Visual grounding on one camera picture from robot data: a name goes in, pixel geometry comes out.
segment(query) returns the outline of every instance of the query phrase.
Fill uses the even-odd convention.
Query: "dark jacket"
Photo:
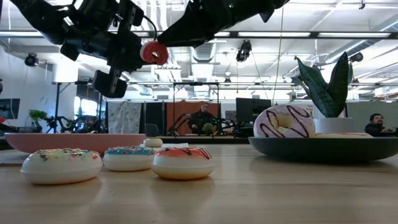
[[[206,123],[211,123],[214,116],[209,112],[198,112],[191,114],[191,120],[188,122],[189,128],[193,134],[203,134],[202,128]],[[192,129],[192,125],[198,126],[198,129]]]
[[[382,133],[381,131],[384,129],[382,125],[377,125],[373,123],[369,123],[365,127],[365,132],[370,134],[373,137],[391,137],[396,136],[398,133],[397,131],[394,133]]]

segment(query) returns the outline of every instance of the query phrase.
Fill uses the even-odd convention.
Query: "camera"
[[[349,58],[351,62],[360,62],[363,60],[363,54],[360,52],[358,54],[354,54]]]
[[[250,56],[251,43],[250,40],[244,40],[242,46],[239,48],[238,54],[236,55],[237,62],[244,62]]]
[[[35,53],[29,53],[29,55],[25,58],[25,65],[29,67],[36,67],[39,64],[39,60],[36,57],[37,54]]]

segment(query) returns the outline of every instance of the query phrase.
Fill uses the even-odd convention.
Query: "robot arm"
[[[215,34],[259,14],[267,22],[290,0],[193,0],[181,19],[159,35],[168,47],[198,47]]]
[[[256,14],[267,22],[274,10],[289,0],[189,1],[183,17],[159,35],[158,42],[145,46],[131,32],[131,27],[140,26],[145,17],[131,0],[83,0],[78,9],[75,1],[52,6],[44,0],[11,0],[32,27],[51,43],[62,45],[60,52],[71,60],[80,54],[106,60],[110,73],[97,70],[93,87],[106,97],[122,98],[127,89],[127,83],[120,79],[122,72],[131,73],[143,65],[163,65],[168,57],[166,47],[198,47]],[[108,31],[111,25],[118,27],[116,34]]]

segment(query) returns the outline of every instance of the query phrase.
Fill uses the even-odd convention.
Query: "sprinkled donut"
[[[102,168],[100,154],[81,149],[47,149],[31,154],[21,173],[33,184],[70,184],[95,177]]]
[[[267,138],[312,138],[315,124],[305,109],[276,105],[264,110],[254,122],[254,136]]]
[[[211,154],[197,147],[168,147],[155,153],[152,170],[159,177],[192,180],[207,177],[214,171]]]
[[[155,151],[149,147],[114,147],[105,151],[104,166],[112,171],[150,169]]]

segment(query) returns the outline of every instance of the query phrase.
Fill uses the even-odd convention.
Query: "donut hole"
[[[271,117],[271,124],[278,131],[285,133],[294,127],[294,118],[291,115],[278,114],[277,117]]]
[[[157,52],[152,52],[152,56],[154,56],[155,58],[159,58],[159,54]]]

